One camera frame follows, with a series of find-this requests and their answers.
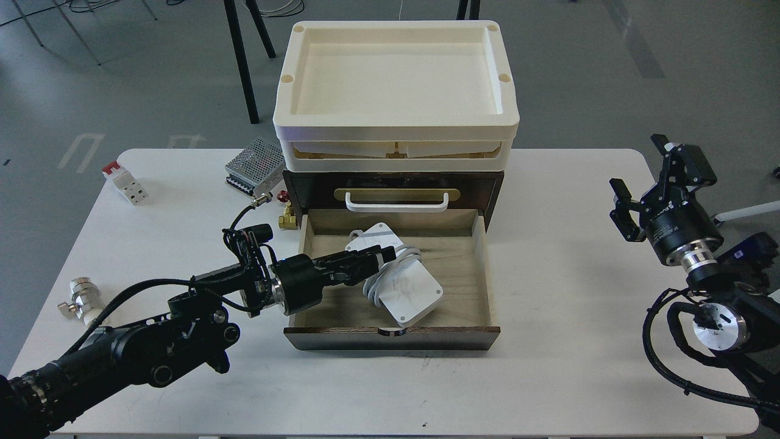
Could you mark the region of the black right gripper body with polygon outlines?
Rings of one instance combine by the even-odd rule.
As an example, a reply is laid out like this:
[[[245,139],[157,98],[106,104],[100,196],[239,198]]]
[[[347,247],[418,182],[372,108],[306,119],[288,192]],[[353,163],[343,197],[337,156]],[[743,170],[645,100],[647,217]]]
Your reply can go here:
[[[717,180],[699,146],[673,143],[669,158],[663,156],[657,183],[640,199],[640,227],[664,266],[716,263],[723,237],[695,193]]]

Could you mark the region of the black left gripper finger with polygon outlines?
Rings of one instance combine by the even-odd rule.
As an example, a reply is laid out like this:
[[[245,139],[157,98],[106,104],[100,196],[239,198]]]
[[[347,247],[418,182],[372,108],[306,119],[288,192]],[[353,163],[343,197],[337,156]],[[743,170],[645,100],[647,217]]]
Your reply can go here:
[[[354,286],[373,277],[377,272],[377,266],[337,266],[329,275],[329,286]]]
[[[332,255],[336,266],[342,269],[381,269],[388,262],[395,261],[392,246],[370,246],[359,250],[345,250]]]

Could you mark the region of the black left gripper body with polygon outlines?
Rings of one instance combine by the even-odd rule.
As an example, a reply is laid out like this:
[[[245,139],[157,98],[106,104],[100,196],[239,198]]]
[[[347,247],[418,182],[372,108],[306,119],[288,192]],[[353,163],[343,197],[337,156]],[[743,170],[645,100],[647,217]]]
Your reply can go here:
[[[335,285],[337,263],[326,258],[311,259],[306,254],[295,255],[271,265],[275,280],[273,292],[282,304],[285,316],[292,316],[320,304],[323,289]]]

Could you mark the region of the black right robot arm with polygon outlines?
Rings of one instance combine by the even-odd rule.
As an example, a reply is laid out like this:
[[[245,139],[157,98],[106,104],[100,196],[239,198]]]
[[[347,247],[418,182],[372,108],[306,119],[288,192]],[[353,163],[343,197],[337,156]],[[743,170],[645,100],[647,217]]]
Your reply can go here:
[[[615,194],[609,216],[627,242],[648,241],[663,266],[680,266],[687,287],[666,289],[646,311],[642,345],[649,364],[685,394],[754,410],[765,427],[778,431],[778,302],[765,270],[778,256],[778,243],[759,232],[715,255],[724,239],[718,222],[696,192],[718,178],[701,148],[674,143],[662,134],[651,140],[663,158],[658,181],[635,201],[623,180],[609,181]],[[711,368],[729,370],[749,395],[695,384],[666,367],[655,353],[651,328],[666,311],[680,352]]]

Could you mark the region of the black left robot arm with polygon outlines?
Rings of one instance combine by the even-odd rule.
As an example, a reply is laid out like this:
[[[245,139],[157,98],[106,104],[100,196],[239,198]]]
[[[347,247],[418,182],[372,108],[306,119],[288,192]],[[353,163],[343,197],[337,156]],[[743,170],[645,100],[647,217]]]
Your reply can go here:
[[[287,316],[319,304],[324,287],[356,285],[393,262],[393,247],[370,246],[312,259],[306,254],[278,260],[263,248],[270,225],[223,231],[237,263],[188,280],[150,279],[121,291],[61,357],[22,376],[2,378],[2,437],[45,438],[86,410],[131,385],[165,387],[202,364],[229,371],[226,350],[241,331],[228,307],[257,316],[279,304]],[[180,285],[167,314],[108,327],[120,305],[151,287]]]

